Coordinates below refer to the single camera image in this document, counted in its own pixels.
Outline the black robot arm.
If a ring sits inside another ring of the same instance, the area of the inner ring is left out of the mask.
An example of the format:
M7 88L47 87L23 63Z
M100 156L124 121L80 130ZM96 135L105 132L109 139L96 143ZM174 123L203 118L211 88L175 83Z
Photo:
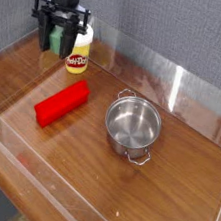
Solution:
M79 5L79 0L35 0L31 16L38 20L40 49L51 48L51 32L59 26L59 57L65 59L72 53L77 34L86 34L90 13Z

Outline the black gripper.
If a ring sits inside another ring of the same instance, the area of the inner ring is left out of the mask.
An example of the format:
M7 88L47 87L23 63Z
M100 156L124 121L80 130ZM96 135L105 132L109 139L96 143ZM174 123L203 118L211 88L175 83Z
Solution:
M39 45L41 51L50 48L49 35L52 25L64 27L60 43L60 58L70 55L78 34L86 34L91 11L81 5L75 7L61 6L52 0L35 0L32 17L39 20Z

